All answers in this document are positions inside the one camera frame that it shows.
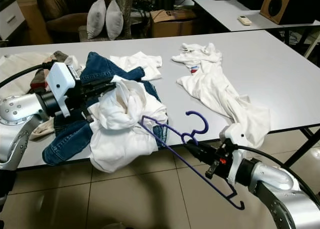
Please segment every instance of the drawer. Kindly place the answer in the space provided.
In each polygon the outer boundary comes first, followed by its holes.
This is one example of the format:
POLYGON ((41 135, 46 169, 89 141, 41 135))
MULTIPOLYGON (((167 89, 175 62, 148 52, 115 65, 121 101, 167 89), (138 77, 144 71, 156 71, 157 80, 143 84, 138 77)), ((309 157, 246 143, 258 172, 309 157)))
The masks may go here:
POLYGON ((0 11, 0 37, 7 39, 25 20, 18 3, 15 1, 0 11))

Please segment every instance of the brown leather sofa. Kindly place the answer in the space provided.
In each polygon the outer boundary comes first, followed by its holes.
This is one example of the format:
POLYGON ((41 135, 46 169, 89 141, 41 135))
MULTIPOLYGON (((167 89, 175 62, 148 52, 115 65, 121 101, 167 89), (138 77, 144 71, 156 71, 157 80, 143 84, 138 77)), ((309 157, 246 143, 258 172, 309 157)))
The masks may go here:
MULTIPOLYGON (((97 0, 37 0, 46 28, 55 43, 79 42, 78 28, 87 25, 91 5, 97 0)), ((104 0, 106 6, 111 0, 104 0)))

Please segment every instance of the blue object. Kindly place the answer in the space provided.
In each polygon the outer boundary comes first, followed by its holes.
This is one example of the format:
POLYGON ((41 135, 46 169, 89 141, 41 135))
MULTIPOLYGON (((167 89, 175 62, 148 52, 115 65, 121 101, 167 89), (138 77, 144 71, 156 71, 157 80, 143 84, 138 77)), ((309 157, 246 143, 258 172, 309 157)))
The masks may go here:
POLYGON ((168 128, 169 130, 173 131, 175 134, 177 134, 178 136, 180 136, 181 138, 181 141, 183 142, 183 144, 186 144, 186 141, 185 141, 185 136, 188 136, 190 137, 196 145, 198 145, 198 141, 197 139, 195 138, 195 134, 205 134, 208 129, 209 129, 209 124, 208 124, 208 121, 204 118, 204 116, 202 116, 199 112, 196 112, 196 111, 187 111, 185 113, 187 116, 189 115, 192 115, 192 114, 195 114, 197 116, 199 116, 203 122, 204 122, 204 129, 203 130, 192 130, 191 133, 187 133, 187 132, 184 132, 184 133, 180 133, 178 132, 176 129, 174 129, 173 127, 167 125, 167 124, 162 124, 160 122, 158 122, 156 119, 152 118, 152 117, 149 117, 149 116, 142 116, 142 119, 141 119, 141 122, 139 123, 145 130, 147 130, 152 136, 154 136, 154 138, 161 142, 161 144, 168 148, 173 154, 175 154, 181 161, 183 161, 190 169, 192 169, 199 177, 201 177, 206 183, 208 183, 217 193, 219 193, 224 199, 226 199, 232 206, 234 206, 235 208, 237 208, 238 210, 244 210, 245 209, 245 204, 244 202, 241 200, 240 201, 240 206, 239 205, 236 205, 231 199, 233 197, 235 197, 236 195, 238 195, 236 189, 230 185, 227 180, 225 180, 225 182, 229 185, 232 193, 230 195, 225 195, 223 194, 218 188, 216 188, 207 178, 205 178, 200 172, 198 172, 192 165, 190 165, 182 156, 180 156, 175 150, 173 150, 170 146, 168 146, 166 144, 165 141, 162 141, 161 138, 159 138, 156 134, 154 134, 152 131, 150 131, 145 125, 144 125, 144 121, 145 119, 148 119, 148 120, 152 120, 154 121, 156 124, 158 124, 159 126, 161 127, 164 127, 164 128, 168 128))
MULTIPOLYGON (((88 54, 85 69, 80 75, 80 79, 85 84, 95 80, 107 79, 114 75, 143 83, 146 92, 160 101, 155 86, 149 81, 141 81, 141 78, 145 76, 142 67, 139 66, 126 72, 96 52, 88 54)), ((88 101, 86 105, 89 107, 97 102, 98 99, 94 99, 88 101)), ((90 143, 93 135, 80 109, 71 111, 67 118, 63 115, 56 116, 54 118, 54 129, 56 138, 42 152, 45 163, 52 166, 65 162, 75 154, 80 153, 90 143)), ((164 142, 167 140, 167 128, 156 125, 152 130, 164 142)), ((156 141, 156 143, 158 147, 162 146, 160 142, 156 141)))

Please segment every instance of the remote control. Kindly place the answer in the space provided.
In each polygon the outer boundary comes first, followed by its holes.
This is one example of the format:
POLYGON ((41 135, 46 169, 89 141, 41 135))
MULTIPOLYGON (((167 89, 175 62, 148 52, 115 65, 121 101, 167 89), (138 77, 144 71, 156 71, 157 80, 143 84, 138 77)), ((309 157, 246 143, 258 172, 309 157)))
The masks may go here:
POLYGON ((245 15, 240 15, 238 20, 245 26, 250 26, 252 23, 245 15))

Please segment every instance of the purple hanger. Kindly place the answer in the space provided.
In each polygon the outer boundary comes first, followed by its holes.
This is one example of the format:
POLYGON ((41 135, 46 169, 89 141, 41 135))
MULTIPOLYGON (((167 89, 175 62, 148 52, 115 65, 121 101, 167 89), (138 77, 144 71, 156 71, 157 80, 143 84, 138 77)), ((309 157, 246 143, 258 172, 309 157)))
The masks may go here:
POLYGON ((145 125, 144 125, 144 121, 145 119, 148 120, 152 120, 154 121, 156 124, 158 124, 161 127, 166 127, 169 130, 173 131, 175 134, 177 134, 178 136, 180 136, 181 141, 183 142, 183 144, 186 144, 185 141, 185 136, 189 136, 190 138, 192 138, 192 140, 195 142, 196 145, 198 145, 198 141, 195 138, 195 134, 205 134, 208 129, 209 129, 209 124, 208 121, 204 118, 204 116, 202 116, 199 112, 190 110, 187 111, 185 113, 187 116, 195 114, 197 116, 199 116, 203 122, 204 122, 204 129, 203 130, 192 130, 191 133, 180 133, 177 130, 175 130, 174 128, 172 128, 171 126, 169 126, 168 124, 165 123, 160 123, 158 122, 156 119, 143 115, 141 122, 139 122, 140 126, 142 126, 145 130, 147 130, 152 136, 154 136, 154 138, 159 141, 164 147, 168 148, 173 154, 175 154, 181 161, 183 161, 189 168, 191 168, 199 177, 201 177, 206 183, 208 183, 217 193, 219 193, 224 199, 226 199, 232 206, 234 206, 235 208, 239 209, 239 210, 244 210, 245 209, 245 204, 244 202, 241 200, 240 201, 240 206, 236 205, 231 199, 233 197, 235 197, 236 195, 238 195, 236 189, 227 182, 227 180, 225 179, 225 182, 229 185, 230 189, 232 190, 232 193, 229 195, 225 195, 223 194, 218 188, 216 188, 206 177, 204 177, 200 172, 198 172, 192 165, 190 165, 182 156, 180 156, 175 150, 173 150, 170 146, 168 146, 164 141, 162 141, 157 135, 155 135, 151 130, 149 130, 145 125))

